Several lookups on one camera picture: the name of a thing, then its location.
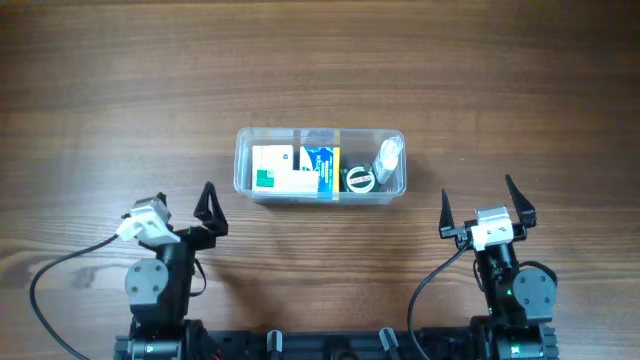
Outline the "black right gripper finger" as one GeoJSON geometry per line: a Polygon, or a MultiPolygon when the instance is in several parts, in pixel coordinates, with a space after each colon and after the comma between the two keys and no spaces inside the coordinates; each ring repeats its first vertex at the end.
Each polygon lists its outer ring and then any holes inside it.
{"type": "Polygon", "coordinates": [[[441,198],[442,207],[438,226],[439,235],[441,238],[453,238],[455,237],[456,227],[450,207],[448,194],[445,189],[442,189],[441,198]]]}
{"type": "Polygon", "coordinates": [[[505,176],[507,187],[516,210],[519,222],[525,228],[535,227],[537,212],[531,202],[520,192],[510,175],[505,176]]]}

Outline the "white green medicine box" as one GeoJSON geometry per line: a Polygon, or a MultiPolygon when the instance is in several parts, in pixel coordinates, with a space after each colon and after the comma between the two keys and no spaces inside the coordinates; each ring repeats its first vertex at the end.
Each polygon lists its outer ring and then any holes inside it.
{"type": "Polygon", "coordinates": [[[274,193],[316,193],[319,174],[313,171],[258,169],[253,190],[274,193]]]}

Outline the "white Hansaplast plaster box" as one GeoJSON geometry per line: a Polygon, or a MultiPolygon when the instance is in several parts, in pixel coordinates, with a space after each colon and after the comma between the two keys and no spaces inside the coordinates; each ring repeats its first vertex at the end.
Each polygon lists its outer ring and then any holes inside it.
{"type": "Polygon", "coordinates": [[[252,169],[292,170],[293,155],[292,145],[254,145],[252,147],[252,169]]]}

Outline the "small clear plastic bottle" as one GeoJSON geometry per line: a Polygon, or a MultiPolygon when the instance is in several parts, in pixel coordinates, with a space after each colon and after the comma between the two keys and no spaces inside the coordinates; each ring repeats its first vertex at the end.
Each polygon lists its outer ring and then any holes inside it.
{"type": "Polygon", "coordinates": [[[374,175],[380,185],[385,184],[395,171],[404,142],[399,136],[386,139],[373,162],[374,175]]]}

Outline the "green round-label box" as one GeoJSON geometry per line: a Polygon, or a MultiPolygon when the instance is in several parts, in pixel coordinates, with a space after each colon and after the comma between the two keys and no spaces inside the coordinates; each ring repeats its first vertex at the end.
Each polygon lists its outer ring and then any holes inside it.
{"type": "Polygon", "coordinates": [[[341,178],[345,192],[367,194],[379,191],[378,182],[370,164],[342,169],[341,178]]]}

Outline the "clear plastic container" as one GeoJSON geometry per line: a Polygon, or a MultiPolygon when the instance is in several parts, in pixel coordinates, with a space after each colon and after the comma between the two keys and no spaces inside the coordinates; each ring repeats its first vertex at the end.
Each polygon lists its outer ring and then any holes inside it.
{"type": "Polygon", "coordinates": [[[393,129],[243,128],[234,186],[263,203],[388,204],[407,187],[404,135],[393,129]]]}

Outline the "blue yellow cough drops bag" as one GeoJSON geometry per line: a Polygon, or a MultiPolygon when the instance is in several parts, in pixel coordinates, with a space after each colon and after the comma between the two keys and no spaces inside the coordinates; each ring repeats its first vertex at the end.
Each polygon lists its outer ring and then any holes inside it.
{"type": "Polygon", "coordinates": [[[319,174],[318,193],[336,198],[339,194],[340,148],[301,146],[299,169],[319,174]]]}

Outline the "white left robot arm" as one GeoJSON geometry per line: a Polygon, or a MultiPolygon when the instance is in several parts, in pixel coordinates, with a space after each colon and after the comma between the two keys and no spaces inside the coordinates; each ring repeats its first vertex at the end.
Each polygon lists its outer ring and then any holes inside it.
{"type": "Polygon", "coordinates": [[[194,275],[204,272],[196,253],[215,247],[216,240],[228,234],[212,183],[204,185],[193,216],[199,226],[174,229],[163,193],[136,201],[123,216],[118,237],[136,241],[155,256],[137,261],[126,274],[132,320],[129,333],[116,338],[114,359],[224,357],[203,322],[186,318],[190,299],[203,294],[192,289],[194,275]]]}

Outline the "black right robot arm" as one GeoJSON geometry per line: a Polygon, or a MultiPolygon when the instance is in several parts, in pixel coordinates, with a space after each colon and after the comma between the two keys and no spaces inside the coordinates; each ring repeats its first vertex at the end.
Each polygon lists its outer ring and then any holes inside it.
{"type": "Polygon", "coordinates": [[[470,321],[470,355],[474,359],[557,359],[553,320],[558,277],[549,267],[517,260],[514,244],[527,239],[537,224],[531,202],[510,176],[505,177],[517,220],[505,206],[482,208],[457,227],[448,195],[442,194],[439,235],[452,238],[462,252],[474,252],[474,276],[484,293],[488,314],[470,321]]]}

